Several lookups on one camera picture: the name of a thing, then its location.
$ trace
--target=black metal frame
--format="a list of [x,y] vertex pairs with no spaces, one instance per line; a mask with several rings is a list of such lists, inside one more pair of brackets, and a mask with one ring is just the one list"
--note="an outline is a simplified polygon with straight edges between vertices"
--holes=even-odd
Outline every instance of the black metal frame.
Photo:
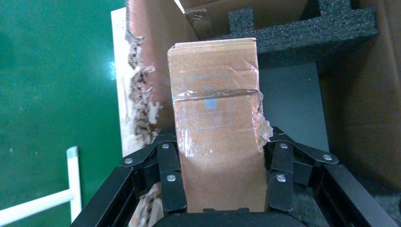
[[314,198],[331,226],[396,227],[396,223],[333,154],[293,141],[274,127],[265,146],[265,212],[249,209],[186,213],[186,197],[174,129],[121,160],[72,227],[127,226],[139,197],[161,182],[164,218],[154,226],[291,226],[305,225],[288,215],[293,183],[314,189]]

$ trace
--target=open cardboard box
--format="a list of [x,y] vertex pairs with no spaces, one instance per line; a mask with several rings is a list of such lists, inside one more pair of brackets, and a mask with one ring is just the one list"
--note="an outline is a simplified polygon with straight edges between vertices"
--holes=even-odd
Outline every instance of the open cardboard box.
[[[209,19],[194,27],[215,35],[228,33],[230,10],[251,6],[255,26],[265,27],[299,20],[306,3],[307,0],[182,0],[186,12],[206,9]],[[346,165],[358,166],[384,184],[401,189],[401,2],[360,0],[353,5],[377,8],[379,35],[350,53],[335,70],[319,75],[330,152]],[[167,51],[175,43],[198,40],[187,19],[191,14],[184,15],[173,0],[129,0],[127,7],[131,32],[147,37],[141,45],[144,64],[155,66],[148,78],[153,87],[151,99],[163,107],[156,127],[174,126]],[[117,57],[116,52],[116,64],[120,57],[126,59],[126,55]],[[137,149],[132,146],[137,138],[130,136],[125,121],[129,101],[127,85],[119,79],[123,74],[117,72],[117,86],[123,154],[127,155]]]

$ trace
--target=green floor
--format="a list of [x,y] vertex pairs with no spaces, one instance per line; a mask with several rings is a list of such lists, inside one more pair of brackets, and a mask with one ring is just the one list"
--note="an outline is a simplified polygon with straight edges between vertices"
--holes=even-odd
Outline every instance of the green floor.
[[[0,210],[68,188],[83,205],[121,158],[110,11],[124,0],[0,3]],[[70,224],[69,204],[10,226]]]

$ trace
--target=gray foam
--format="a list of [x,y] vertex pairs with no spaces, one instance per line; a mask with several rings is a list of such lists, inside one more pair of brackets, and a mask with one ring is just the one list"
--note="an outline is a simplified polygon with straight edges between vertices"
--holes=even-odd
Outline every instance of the gray foam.
[[260,65],[280,67],[317,61],[319,71],[378,34],[375,8],[352,10],[349,0],[319,0],[320,16],[254,29],[251,8],[229,13],[230,34],[255,37]]

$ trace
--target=white railing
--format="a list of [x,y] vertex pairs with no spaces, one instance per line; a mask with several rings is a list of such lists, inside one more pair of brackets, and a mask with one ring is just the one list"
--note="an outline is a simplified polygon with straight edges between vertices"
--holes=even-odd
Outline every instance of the white railing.
[[73,222],[82,210],[78,147],[71,147],[67,150],[67,166],[69,189],[0,210],[0,226],[18,221],[66,202],[70,202],[71,222]]

